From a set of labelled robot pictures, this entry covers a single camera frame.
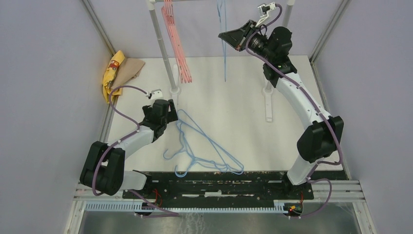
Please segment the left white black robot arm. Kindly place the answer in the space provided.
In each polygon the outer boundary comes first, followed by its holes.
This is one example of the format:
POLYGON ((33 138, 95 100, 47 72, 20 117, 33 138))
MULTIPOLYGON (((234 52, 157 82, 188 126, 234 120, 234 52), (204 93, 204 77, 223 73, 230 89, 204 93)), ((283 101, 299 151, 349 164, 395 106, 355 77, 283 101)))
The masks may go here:
POLYGON ((142 109, 144 118, 139 128, 112 143, 96 141, 90 146, 80 174, 82 185, 107 195, 129 189, 141 198, 152 195, 153 185, 147 182, 148 176, 138 171, 125 171, 125 161, 139 149, 155 142, 178 116, 172 99, 157 99, 142 109))

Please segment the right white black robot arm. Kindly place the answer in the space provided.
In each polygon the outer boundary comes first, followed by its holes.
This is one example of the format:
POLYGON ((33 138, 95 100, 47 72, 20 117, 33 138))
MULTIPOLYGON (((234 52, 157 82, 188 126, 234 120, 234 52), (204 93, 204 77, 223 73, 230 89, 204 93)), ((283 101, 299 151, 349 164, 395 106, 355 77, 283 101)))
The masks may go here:
POLYGON ((326 111, 305 88, 288 56, 292 32, 287 28, 276 27, 267 37, 256 22, 249 20, 241 28, 220 33, 218 37, 236 51, 246 50, 261 59, 264 77, 287 99, 301 120, 304 132, 297 142, 299 155, 281 186, 282 195, 294 199, 316 166, 338 151, 344 121, 326 111))

